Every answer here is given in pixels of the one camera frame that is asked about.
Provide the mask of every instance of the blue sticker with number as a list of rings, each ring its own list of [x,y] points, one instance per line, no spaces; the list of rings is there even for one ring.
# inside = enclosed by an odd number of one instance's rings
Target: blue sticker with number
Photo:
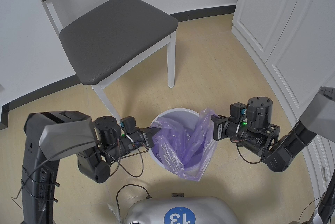
[[[165,214],[164,224],[195,224],[195,215],[186,207],[175,207]]]

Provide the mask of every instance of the chair leg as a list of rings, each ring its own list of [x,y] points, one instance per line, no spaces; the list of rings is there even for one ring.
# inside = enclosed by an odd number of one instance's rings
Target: chair leg
[[[170,88],[172,88],[174,86],[174,66],[176,63],[176,32],[173,32],[170,35],[171,41],[167,44],[167,84]]]
[[[103,91],[100,84],[91,85],[95,93],[99,96],[103,104],[106,106],[106,108],[109,110],[109,112],[113,115],[113,117],[120,122],[121,117],[119,113],[116,111],[116,109],[111,104],[111,101],[109,101],[108,97],[106,96],[105,92]]]

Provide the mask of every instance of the wooden floor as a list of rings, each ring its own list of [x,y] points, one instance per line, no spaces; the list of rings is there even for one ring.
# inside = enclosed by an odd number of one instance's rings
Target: wooden floor
[[[273,100],[272,122],[281,134],[291,129],[277,98],[256,64],[231,33],[232,14],[179,23],[176,41],[176,85],[170,89],[167,78],[166,47],[128,71],[105,89],[122,117],[134,116],[137,125],[148,126],[161,112],[171,108],[201,111],[212,108],[228,115],[229,105],[246,103],[254,96]],[[109,115],[89,86],[77,85],[16,108],[9,113],[9,126],[0,131],[0,223],[23,221],[22,210],[10,196],[20,188],[25,134],[23,125],[31,112],[77,110],[93,120]],[[244,150],[246,159],[259,158]],[[287,224],[297,221],[302,210],[314,200],[304,156],[300,153],[283,173],[271,172],[265,164],[248,164],[229,140],[219,142],[214,157],[200,182],[179,179],[144,154],[144,174],[135,179],[122,169],[104,184],[82,175],[76,156],[62,159],[55,191],[56,224],[117,223],[108,203],[115,206],[118,189],[127,183],[145,186],[153,198],[215,196],[234,210],[241,223]],[[138,156],[124,159],[123,165],[139,174]],[[121,214],[136,201],[144,199],[142,189],[128,187],[119,195]],[[307,220],[311,205],[303,214]]]

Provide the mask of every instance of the chair frame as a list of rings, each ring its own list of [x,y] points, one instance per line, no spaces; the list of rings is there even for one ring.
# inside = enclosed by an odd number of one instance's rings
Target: chair frame
[[[61,32],[61,30],[64,28],[58,15],[57,12],[54,8],[54,5],[51,0],[46,0],[45,1],[46,8],[50,12],[51,18],[56,26],[54,27],[57,35]],[[160,48],[164,47],[167,45],[167,77],[168,77],[168,86],[172,88],[174,86],[174,66],[175,66],[175,58],[176,58],[176,32],[171,33],[170,35],[166,36],[163,38],[161,41],[157,42],[155,45],[151,46],[149,49],[145,50],[141,54],[137,55],[135,58],[130,60],[128,63],[123,65],[121,68],[119,68],[117,71],[115,71],[113,74],[109,75],[107,78],[103,79],[100,81],[98,84],[91,85],[95,93],[99,96],[103,104],[107,107],[109,112],[113,115],[113,117],[116,118],[116,120],[119,122],[121,117],[119,113],[116,111],[114,106],[112,105],[111,101],[108,99],[104,92],[104,88],[106,88],[108,85],[110,85],[113,81],[115,81],[117,78],[122,76],[124,73],[126,73],[128,70],[136,66],[138,63],[143,61],[145,58],[159,50]]]

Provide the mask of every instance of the black baseboard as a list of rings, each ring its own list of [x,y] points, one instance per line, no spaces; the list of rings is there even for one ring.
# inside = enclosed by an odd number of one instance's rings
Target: black baseboard
[[[236,5],[229,5],[229,6],[220,6],[220,7],[212,7],[212,8],[204,8],[186,12],[177,12],[171,14],[174,18],[178,20],[178,22],[209,17],[209,16],[216,16],[222,14],[229,14],[235,12]]]
[[[81,81],[79,80],[77,75],[73,75],[71,77],[56,81],[52,84],[44,86],[36,91],[30,92],[24,96],[21,96],[8,104],[2,106],[1,111],[1,122],[0,122],[0,130],[5,129],[8,127],[8,112],[12,109],[18,108],[24,104],[27,104],[31,101],[39,99],[44,96],[48,96],[54,92],[58,92],[69,88],[71,86],[80,84]]]
[[[178,22],[183,22],[183,21],[188,21],[188,20],[198,19],[198,18],[203,18],[203,17],[234,13],[235,8],[236,8],[236,5],[220,6],[220,7],[204,8],[204,9],[198,9],[198,10],[192,10],[192,11],[173,13],[171,14],[171,16],[176,18]],[[8,127],[8,112],[10,110],[15,109],[19,106],[22,106],[24,104],[27,104],[36,99],[39,99],[41,97],[50,95],[54,92],[58,92],[60,90],[69,88],[71,86],[74,86],[80,83],[81,82],[78,76],[73,75],[71,77],[59,80],[45,87],[42,87],[36,91],[33,91],[29,94],[21,96],[11,101],[8,104],[3,105],[2,111],[1,111],[0,130]]]

